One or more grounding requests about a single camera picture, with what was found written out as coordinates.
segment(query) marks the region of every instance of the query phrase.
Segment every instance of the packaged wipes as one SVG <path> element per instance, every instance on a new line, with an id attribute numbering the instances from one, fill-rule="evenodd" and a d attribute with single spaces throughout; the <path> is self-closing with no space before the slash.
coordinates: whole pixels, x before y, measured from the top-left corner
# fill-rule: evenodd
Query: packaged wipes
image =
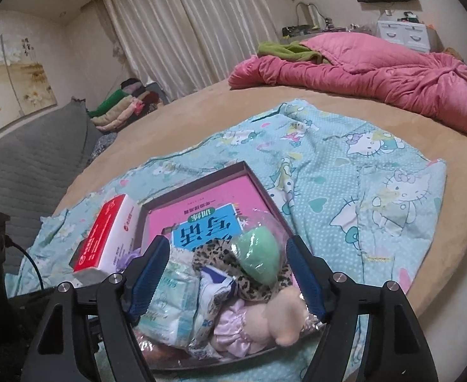
<path id="1" fill-rule="evenodd" d="M 192 267 L 169 261 L 137 329 L 165 345 L 186 348 L 193 331 L 200 280 Z"/>

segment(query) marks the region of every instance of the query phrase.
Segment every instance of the pile of clothes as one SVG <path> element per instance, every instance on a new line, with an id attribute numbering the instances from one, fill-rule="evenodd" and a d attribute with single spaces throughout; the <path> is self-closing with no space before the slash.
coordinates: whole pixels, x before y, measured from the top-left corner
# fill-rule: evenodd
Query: pile of clothes
<path id="1" fill-rule="evenodd" d="M 122 83 L 99 107 L 88 111 L 95 126 L 105 133 L 118 132 L 130 123 L 158 109 L 159 94 L 147 90 L 140 80 L 131 78 Z"/>

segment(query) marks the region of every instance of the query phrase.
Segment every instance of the pink book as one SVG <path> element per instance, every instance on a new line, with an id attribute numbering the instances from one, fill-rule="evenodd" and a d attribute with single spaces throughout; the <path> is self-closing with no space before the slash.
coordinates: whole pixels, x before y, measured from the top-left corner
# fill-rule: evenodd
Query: pink book
<path id="1" fill-rule="evenodd" d="M 253 209 L 270 212 L 257 188 L 245 174 L 181 201 L 151 210 L 145 223 L 148 240 L 163 234 L 175 247 L 194 250 L 214 238 L 228 239 L 242 232 Z"/>

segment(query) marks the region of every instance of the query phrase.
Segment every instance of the light blue blanket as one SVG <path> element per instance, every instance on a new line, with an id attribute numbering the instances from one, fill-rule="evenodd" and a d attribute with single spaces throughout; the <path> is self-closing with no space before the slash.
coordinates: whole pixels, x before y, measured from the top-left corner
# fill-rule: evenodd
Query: light blue blanket
<path id="1" fill-rule="evenodd" d="M 43 219 L 29 252 L 46 285 L 72 278 L 69 260 L 103 203 L 126 193 L 141 203 L 232 163 L 246 161 L 293 230 L 334 272 L 407 291 L 429 249 L 446 179 L 443 161 L 429 161 L 372 124 L 321 112 L 302 100 L 248 119 L 180 153 L 154 158 L 90 194 L 71 210 Z M 7 275 L 8 294 L 38 289 L 25 260 Z M 349 370 L 359 366 L 367 321 L 361 318 Z M 300 382 L 316 345 L 255 358 L 235 372 L 171 380 Z"/>

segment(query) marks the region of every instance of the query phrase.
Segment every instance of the black cable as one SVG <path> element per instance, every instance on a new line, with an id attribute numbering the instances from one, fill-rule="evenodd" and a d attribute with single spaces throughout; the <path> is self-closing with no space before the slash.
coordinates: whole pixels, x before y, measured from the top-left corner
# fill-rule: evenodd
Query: black cable
<path id="1" fill-rule="evenodd" d="M 309 3 L 309 4 L 308 4 L 308 9 L 309 9 L 309 7 L 311 7 L 311 6 L 315 7 L 316 12 L 320 15 L 320 17 L 323 18 L 323 21 L 326 23 L 326 18 L 325 18 L 325 17 L 323 16 L 323 14 L 318 10 L 318 7 L 317 7 L 314 3 Z"/>
<path id="2" fill-rule="evenodd" d="M 308 5 L 304 2 L 304 1 L 299 1 L 296 5 L 295 5 L 295 15 L 297 16 L 297 26 L 299 26 L 299 6 L 300 5 L 304 5 L 304 7 L 308 8 Z"/>
<path id="3" fill-rule="evenodd" d="M 41 276 L 41 273 L 39 272 L 39 269 L 37 268 L 37 265 L 35 264 L 34 259 L 30 257 L 30 254 L 28 254 L 23 247 L 21 247 L 20 245 L 16 244 L 14 241 L 12 241 L 12 239 L 9 240 L 9 241 L 10 241 L 9 246 L 16 247 L 19 251 L 21 251 L 25 255 L 25 257 L 28 259 L 28 261 L 31 262 L 31 264 L 33 265 L 33 267 L 35 269 L 35 272 L 37 273 L 37 277 L 39 279 L 39 284 L 41 285 L 41 290 L 44 290 L 44 283 L 42 282 L 42 276 Z"/>

